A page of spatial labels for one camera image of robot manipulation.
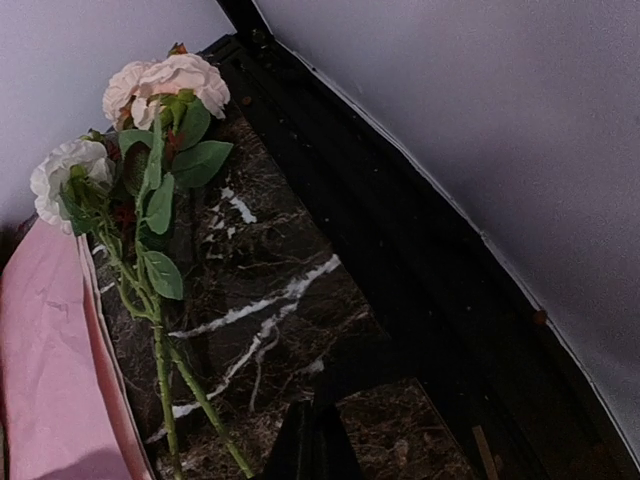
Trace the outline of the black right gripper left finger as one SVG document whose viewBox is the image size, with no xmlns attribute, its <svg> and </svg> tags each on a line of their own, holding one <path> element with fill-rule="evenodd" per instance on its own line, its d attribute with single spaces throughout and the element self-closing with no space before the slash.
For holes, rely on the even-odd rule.
<svg viewBox="0 0 640 480">
<path fill-rule="evenodd" d="M 308 400 L 289 405 L 260 478 L 312 478 L 313 410 Z"/>
</svg>

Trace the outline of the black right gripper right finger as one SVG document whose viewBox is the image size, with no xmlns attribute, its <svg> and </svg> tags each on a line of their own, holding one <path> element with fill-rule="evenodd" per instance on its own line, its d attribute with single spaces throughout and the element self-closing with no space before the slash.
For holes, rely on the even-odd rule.
<svg viewBox="0 0 640 480">
<path fill-rule="evenodd" d="M 314 424 L 314 478 L 326 480 L 363 478 L 340 412 L 335 406 L 323 410 Z"/>
</svg>

